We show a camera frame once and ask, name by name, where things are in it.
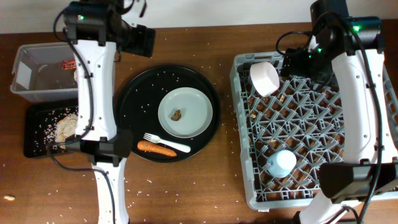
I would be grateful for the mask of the pink bowl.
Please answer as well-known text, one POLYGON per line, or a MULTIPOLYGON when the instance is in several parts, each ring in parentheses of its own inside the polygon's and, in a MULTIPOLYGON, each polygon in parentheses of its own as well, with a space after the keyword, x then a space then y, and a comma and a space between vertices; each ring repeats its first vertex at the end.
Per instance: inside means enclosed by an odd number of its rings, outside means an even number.
POLYGON ((251 65, 250 77, 256 91, 263 97, 269 96, 279 89, 279 74, 269 62, 251 65))

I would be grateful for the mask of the red snack wrapper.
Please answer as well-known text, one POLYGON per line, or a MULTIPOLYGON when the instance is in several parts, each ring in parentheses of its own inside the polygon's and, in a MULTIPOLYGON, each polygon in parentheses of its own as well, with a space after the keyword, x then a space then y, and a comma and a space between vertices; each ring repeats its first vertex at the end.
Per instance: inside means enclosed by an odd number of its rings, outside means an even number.
POLYGON ((62 68, 64 70, 75 70, 76 69, 76 61, 75 60, 64 60, 62 62, 62 68))

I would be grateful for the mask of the grey round plate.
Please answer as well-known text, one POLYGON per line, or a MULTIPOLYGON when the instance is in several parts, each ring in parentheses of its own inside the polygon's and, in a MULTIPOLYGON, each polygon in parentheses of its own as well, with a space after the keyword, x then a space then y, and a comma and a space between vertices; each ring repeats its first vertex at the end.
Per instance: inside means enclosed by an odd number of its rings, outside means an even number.
POLYGON ((177 138, 193 138, 205 131, 213 118, 210 99, 200 90, 181 87, 166 94, 159 103, 158 119, 162 128, 177 138), (182 117, 178 121, 170 118, 176 110, 182 117))

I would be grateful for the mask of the light blue plastic cup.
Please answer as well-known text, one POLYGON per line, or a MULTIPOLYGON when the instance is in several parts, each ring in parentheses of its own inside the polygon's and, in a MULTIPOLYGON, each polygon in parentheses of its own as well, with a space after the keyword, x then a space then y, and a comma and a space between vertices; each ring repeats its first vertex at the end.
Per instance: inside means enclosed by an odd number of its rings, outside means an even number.
POLYGON ((296 156, 289 150, 281 150, 271 155, 267 162, 270 164, 268 171, 277 178, 287 177, 297 163, 296 156))

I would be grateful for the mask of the rice and peanut pile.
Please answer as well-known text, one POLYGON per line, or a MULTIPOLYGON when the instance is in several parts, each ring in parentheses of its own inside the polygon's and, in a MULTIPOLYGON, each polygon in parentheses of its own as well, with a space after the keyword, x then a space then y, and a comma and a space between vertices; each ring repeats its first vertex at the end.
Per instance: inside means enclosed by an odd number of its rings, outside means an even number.
POLYGON ((63 119, 51 124, 44 131, 44 145, 50 143, 65 142, 68 137, 75 134, 78 116, 74 113, 66 115, 63 119))

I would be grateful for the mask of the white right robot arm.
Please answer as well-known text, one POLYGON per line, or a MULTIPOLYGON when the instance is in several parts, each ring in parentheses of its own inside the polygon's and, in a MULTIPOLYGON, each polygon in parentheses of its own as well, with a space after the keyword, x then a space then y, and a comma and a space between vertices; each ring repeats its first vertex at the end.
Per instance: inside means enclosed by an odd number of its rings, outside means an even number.
POLYGON ((311 78, 321 86, 336 80, 345 126, 343 161, 324 163, 320 191, 295 215, 296 223, 336 223, 354 213, 361 223, 371 198, 397 185, 397 148, 384 95, 384 38, 376 16, 352 17, 345 1, 321 0, 310 7, 312 29, 297 49, 282 52, 280 74, 311 78))

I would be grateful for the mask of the peanut in rack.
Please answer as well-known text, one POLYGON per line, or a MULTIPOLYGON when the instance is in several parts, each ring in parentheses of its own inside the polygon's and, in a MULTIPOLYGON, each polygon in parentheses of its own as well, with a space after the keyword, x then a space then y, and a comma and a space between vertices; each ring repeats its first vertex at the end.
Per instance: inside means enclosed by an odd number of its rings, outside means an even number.
POLYGON ((281 95, 280 98, 279 98, 279 102, 280 102, 280 103, 283 103, 284 100, 285 100, 285 96, 284 96, 284 95, 281 95))

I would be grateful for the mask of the grey dishwasher rack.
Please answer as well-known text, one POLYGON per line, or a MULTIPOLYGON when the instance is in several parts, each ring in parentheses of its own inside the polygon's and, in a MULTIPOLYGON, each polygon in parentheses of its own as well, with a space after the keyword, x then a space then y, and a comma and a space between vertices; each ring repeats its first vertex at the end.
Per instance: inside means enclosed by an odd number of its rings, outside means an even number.
POLYGON ((229 74, 246 203, 258 212, 305 207, 319 191, 320 166, 343 159, 340 93, 335 87, 310 88, 309 79, 289 76, 280 80, 273 95, 263 98, 249 75, 251 65, 260 62, 280 70, 283 58, 277 52, 240 54, 229 74), (278 179, 270 175, 267 160, 284 149, 295 154, 297 163, 287 177, 278 179))

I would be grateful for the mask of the round black tray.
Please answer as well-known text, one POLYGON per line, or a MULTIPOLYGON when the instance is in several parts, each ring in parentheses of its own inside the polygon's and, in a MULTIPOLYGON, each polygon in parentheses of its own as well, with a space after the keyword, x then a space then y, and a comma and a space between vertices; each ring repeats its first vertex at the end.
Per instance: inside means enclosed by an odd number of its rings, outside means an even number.
POLYGON ((138 156, 154 162, 177 162, 193 156, 202 150, 213 138, 220 125, 220 99, 213 85, 200 73, 179 65, 163 65, 149 69, 132 79, 120 92, 115 117, 119 129, 132 131, 132 151, 138 156), (158 107, 163 97, 172 90, 190 87, 200 90, 211 101, 213 118, 205 131, 193 138, 177 138, 167 133, 160 125, 158 107), (141 151, 137 148, 145 133, 188 145, 189 153, 178 151, 161 143, 177 153, 176 157, 141 151))

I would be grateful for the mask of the brown food scrap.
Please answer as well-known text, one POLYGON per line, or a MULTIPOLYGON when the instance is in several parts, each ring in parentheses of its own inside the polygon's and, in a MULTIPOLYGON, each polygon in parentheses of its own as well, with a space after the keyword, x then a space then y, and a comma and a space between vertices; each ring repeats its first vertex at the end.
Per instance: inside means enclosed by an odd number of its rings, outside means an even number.
POLYGON ((175 113, 170 118, 172 121, 178 121, 182 117, 181 111, 176 110, 175 113))

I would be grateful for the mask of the clear plastic bin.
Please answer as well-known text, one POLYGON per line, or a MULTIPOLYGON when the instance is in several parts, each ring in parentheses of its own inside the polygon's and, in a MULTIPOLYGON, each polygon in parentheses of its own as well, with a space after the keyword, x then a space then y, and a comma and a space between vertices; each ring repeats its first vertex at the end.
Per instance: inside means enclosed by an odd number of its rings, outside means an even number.
POLYGON ((63 62, 77 59, 73 49, 93 74, 93 101, 109 100, 114 86, 111 60, 116 53, 116 44, 113 42, 107 42, 104 47, 90 40, 80 40, 76 45, 61 42, 22 45, 16 53, 10 90, 33 103, 74 98, 88 102, 88 94, 79 93, 80 90, 88 91, 86 83, 78 83, 84 80, 84 69, 62 67, 63 62))

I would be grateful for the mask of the orange carrot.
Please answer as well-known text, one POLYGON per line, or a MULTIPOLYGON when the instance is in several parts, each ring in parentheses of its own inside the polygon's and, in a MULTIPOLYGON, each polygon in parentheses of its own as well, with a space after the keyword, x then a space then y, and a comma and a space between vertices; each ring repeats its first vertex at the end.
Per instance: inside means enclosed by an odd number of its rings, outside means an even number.
POLYGON ((177 153, 171 149, 167 149, 166 147, 158 146, 149 141, 139 141, 137 143, 138 150, 147 151, 147 152, 154 152, 158 154, 162 154, 169 157, 176 157, 177 153))

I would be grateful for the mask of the white plastic fork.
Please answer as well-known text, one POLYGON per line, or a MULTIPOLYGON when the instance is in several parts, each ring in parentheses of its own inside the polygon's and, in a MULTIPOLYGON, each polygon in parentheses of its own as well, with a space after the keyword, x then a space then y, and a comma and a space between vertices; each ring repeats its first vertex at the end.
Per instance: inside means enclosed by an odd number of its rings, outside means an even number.
POLYGON ((165 144, 166 146, 170 146, 174 149, 177 149, 178 151, 182 151, 182 152, 186 152, 186 153, 189 153, 191 151, 191 147, 188 145, 184 145, 184 144, 180 144, 180 143, 172 142, 172 141, 167 141, 167 140, 164 140, 154 134, 145 133, 143 138, 147 141, 150 141, 151 143, 165 144))

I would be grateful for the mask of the black rectangular tray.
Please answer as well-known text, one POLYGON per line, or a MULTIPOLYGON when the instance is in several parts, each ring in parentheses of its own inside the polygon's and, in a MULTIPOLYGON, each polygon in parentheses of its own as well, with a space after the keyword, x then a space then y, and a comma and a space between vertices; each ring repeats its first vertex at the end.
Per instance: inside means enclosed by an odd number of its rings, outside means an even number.
POLYGON ((78 100, 62 100, 30 106, 25 115, 24 148, 26 158, 46 157, 46 145, 57 139, 58 123, 77 115, 78 100))

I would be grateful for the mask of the peanut on table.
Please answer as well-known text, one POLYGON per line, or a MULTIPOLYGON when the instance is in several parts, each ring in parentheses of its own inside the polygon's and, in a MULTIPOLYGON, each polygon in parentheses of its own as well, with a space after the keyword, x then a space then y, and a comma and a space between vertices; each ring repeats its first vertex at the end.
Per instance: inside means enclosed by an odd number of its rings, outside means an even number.
POLYGON ((4 199, 6 199, 6 200, 8 200, 8 201, 13 201, 13 200, 15 200, 15 197, 14 197, 14 196, 11 196, 11 195, 5 195, 5 196, 4 196, 4 199))

